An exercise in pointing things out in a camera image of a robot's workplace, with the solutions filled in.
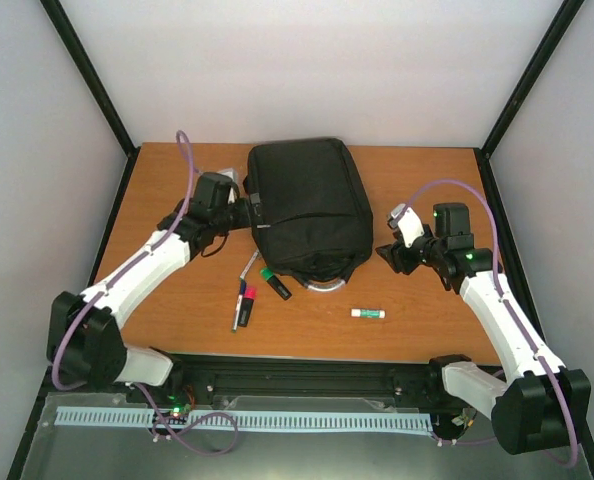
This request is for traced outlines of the black student bag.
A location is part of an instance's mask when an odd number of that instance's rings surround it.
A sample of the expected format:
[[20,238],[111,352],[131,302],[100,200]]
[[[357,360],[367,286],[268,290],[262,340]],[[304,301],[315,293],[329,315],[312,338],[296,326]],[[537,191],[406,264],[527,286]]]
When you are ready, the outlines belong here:
[[373,251],[373,212],[356,163],[332,137],[253,147],[244,190],[270,270],[307,287],[346,284]]

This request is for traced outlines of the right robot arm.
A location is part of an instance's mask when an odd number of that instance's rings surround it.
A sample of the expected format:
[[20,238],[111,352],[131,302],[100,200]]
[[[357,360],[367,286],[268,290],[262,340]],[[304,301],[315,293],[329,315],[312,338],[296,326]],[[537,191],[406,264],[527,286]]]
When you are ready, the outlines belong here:
[[430,360],[435,395],[466,402],[487,417],[508,453],[569,446],[578,454],[591,385],[570,370],[538,335],[499,271],[493,252],[477,248],[471,235],[439,239],[425,233],[406,245],[398,239],[377,254],[396,273],[431,268],[446,290],[454,291],[474,313],[500,361],[497,378],[463,354]]

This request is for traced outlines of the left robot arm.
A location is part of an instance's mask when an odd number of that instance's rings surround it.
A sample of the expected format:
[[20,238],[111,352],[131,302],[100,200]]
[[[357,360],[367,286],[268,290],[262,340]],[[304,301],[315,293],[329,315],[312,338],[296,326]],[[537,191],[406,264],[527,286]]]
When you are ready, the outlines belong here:
[[47,346],[53,385],[67,391],[141,383],[163,402],[178,400],[185,378],[175,360],[156,348],[126,344],[122,329],[161,283],[215,238],[250,224],[245,199],[208,210],[193,202],[189,212],[176,209],[164,217],[145,244],[106,278],[79,294],[60,293],[51,306]]

